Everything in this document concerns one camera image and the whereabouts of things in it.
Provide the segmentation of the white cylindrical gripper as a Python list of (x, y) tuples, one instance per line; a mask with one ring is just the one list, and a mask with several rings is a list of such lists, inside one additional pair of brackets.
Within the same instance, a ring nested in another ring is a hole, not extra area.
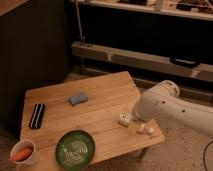
[[(141, 122), (148, 122), (150, 120), (150, 118), (147, 117), (142, 112), (142, 110), (140, 109), (140, 104), (138, 102), (136, 102), (133, 107), (133, 116), (135, 120), (138, 120)], [(136, 135), (138, 133), (139, 128), (140, 128), (139, 122), (131, 121), (128, 125), (128, 132), (130, 135)]]

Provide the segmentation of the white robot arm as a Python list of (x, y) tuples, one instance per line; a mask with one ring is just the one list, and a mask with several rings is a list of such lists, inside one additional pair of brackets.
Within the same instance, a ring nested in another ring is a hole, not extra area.
[(133, 107), (133, 116), (149, 121), (167, 117), (213, 138), (213, 107), (181, 100), (176, 83), (164, 80), (144, 91)]

